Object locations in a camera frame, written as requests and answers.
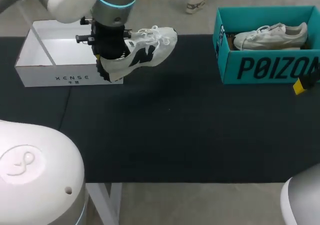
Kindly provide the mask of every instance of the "teal shoe box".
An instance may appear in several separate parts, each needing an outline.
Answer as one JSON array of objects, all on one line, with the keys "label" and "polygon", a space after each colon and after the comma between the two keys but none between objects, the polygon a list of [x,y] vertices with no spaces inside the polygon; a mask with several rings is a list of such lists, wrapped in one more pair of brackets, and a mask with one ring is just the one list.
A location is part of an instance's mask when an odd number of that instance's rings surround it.
[{"label": "teal shoe box", "polygon": [[[295,27],[303,22],[308,25],[309,49],[238,51],[228,44],[227,34],[278,23]],[[213,44],[224,84],[295,83],[300,75],[318,68],[320,13],[315,6],[220,7]]]}]

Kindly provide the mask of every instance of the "shoelace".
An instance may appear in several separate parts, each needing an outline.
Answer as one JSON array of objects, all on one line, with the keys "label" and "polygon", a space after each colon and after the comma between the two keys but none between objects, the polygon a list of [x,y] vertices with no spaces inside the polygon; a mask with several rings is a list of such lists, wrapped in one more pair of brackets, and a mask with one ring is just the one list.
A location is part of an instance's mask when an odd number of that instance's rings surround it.
[{"label": "shoelace", "polygon": [[152,26],[151,29],[140,29],[138,33],[142,33],[141,35],[144,35],[146,39],[152,40],[146,43],[148,45],[148,47],[145,48],[146,51],[149,49],[149,46],[156,44],[156,47],[153,51],[154,53],[160,47],[161,42],[166,46],[170,44],[170,39],[168,37],[162,36],[159,31],[159,27],[156,25]]},{"label": "shoelace", "polygon": [[262,31],[265,31],[267,29],[270,29],[270,26],[261,26],[259,27],[256,31],[254,31],[254,34],[250,34],[248,36],[246,36],[243,41],[242,41],[242,44],[241,44],[241,51],[243,50],[243,46],[245,44],[245,41],[252,41],[256,38],[256,36],[260,33],[262,33]]}]

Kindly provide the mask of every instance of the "shoe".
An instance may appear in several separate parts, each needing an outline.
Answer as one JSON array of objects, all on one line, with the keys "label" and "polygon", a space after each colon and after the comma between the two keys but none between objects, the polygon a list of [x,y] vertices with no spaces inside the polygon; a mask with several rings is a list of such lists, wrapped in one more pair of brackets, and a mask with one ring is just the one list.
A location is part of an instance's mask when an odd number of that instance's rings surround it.
[{"label": "shoe", "polygon": [[186,6],[185,12],[186,12],[187,14],[195,14],[195,13],[198,12],[200,9],[202,9],[205,4],[206,4],[206,0],[203,0],[202,2],[199,2],[199,3],[197,3],[197,4],[190,4],[190,3],[188,3],[187,6]]},{"label": "shoe", "polygon": [[285,50],[300,49],[308,38],[308,26],[286,26],[278,23],[262,26],[256,31],[242,32],[234,37],[233,45],[237,50]]},{"label": "shoe", "polygon": [[132,32],[131,38],[124,41],[130,54],[115,60],[100,57],[98,71],[105,80],[115,82],[139,67],[155,67],[166,60],[177,41],[177,32],[171,27],[153,26]]}]

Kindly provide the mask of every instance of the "robotic arm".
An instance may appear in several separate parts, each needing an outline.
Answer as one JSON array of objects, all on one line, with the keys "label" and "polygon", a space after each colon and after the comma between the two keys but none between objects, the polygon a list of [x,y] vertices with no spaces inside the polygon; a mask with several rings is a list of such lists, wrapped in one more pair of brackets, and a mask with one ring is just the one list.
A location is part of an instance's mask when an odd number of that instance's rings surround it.
[{"label": "robotic arm", "polygon": [[[18,0],[0,0],[0,13]],[[124,42],[130,33],[125,29],[136,0],[39,0],[50,14],[61,23],[91,24],[91,34],[77,36],[76,41],[87,42],[93,54],[108,60],[118,59],[128,48]],[[85,19],[91,12],[92,19]]]}]

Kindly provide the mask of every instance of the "floor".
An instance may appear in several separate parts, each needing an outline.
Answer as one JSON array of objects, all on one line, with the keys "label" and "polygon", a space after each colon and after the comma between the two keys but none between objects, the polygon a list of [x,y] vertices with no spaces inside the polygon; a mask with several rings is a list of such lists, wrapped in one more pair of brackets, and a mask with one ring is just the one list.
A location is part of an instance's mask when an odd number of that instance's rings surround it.
[{"label": "floor", "polygon": [[[206,0],[204,9],[194,15],[185,14],[186,3],[187,0],[137,0],[126,27],[138,30],[158,25],[173,27],[179,34],[212,34],[218,7],[318,6],[320,0]],[[37,0],[24,0],[22,6],[32,21],[52,19]],[[28,30],[29,26],[16,5],[0,14],[1,37],[24,37]]]},{"label": "floor", "polygon": [[[179,34],[212,34],[216,10],[226,6],[320,5],[320,0],[207,0],[194,15],[184,13],[187,0],[137,0],[127,28],[174,27]],[[52,17],[37,0],[22,1],[32,21]],[[0,15],[1,37],[24,37],[29,30],[16,5]],[[123,185],[120,225],[284,225],[281,183]],[[94,206],[88,225],[100,225]]]}]

